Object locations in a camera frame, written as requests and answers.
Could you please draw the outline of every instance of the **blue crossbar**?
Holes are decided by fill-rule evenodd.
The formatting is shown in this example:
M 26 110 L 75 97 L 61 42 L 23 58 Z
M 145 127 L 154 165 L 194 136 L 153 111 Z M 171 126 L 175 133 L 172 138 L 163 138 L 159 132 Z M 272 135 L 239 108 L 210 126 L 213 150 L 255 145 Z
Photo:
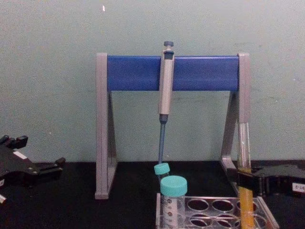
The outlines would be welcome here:
M 175 56 L 174 91 L 237 91 L 238 56 Z M 160 56 L 108 56 L 108 91 L 158 91 Z

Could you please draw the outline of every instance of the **test tube rack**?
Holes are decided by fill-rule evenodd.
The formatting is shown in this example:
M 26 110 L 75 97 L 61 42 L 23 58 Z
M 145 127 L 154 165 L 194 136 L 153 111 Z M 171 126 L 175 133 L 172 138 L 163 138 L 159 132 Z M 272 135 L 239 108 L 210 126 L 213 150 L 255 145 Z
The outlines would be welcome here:
M 255 229 L 279 229 L 261 197 L 253 198 Z M 163 229 L 161 195 L 157 194 L 156 229 Z M 239 198 L 185 197 L 185 229 L 240 229 Z

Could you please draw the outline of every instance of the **white label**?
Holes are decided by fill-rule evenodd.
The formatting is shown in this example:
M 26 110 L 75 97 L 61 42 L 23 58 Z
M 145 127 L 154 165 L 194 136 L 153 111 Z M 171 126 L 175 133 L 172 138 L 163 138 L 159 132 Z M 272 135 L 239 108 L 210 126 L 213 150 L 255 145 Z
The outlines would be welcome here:
M 294 192 L 305 193 L 305 185 L 304 184 L 298 184 L 298 183 L 292 183 L 292 190 Z
M 22 153 L 20 153 L 20 152 L 18 152 L 18 151 L 15 151 L 14 153 L 13 153 L 14 155 L 16 155 L 16 156 L 18 156 L 18 157 L 20 157 L 21 159 L 27 159 L 27 157 L 25 156 L 25 155 L 23 155 Z
M 178 226 L 178 206 L 177 199 L 163 199 L 163 219 L 165 228 L 176 228 Z

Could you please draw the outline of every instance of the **light green wall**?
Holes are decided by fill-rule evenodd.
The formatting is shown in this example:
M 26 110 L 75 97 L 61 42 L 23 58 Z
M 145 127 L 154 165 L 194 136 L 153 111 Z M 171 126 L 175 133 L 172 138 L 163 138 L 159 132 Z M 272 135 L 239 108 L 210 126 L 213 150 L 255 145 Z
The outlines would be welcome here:
M 0 134 L 34 161 L 95 160 L 95 54 L 252 58 L 252 159 L 305 159 L 305 1 L 0 0 Z M 120 161 L 156 160 L 157 92 L 115 92 Z M 217 160 L 227 92 L 178 92 L 168 160 Z

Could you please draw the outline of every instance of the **micropipette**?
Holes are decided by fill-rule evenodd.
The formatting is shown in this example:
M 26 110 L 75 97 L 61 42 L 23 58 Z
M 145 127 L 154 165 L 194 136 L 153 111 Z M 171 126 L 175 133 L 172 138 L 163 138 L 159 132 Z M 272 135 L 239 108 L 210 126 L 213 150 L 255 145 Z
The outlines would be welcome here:
M 159 143 L 159 164 L 162 163 L 165 124 L 167 123 L 170 111 L 170 102 L 173 88 L 173 66 L 174 52 L 172 50 L 173 42 L 164 42 L 164 50 L 161 55 L 160 67 L 160 100 L 159 100 L 159 120 L 160 120 L 160 143 Z

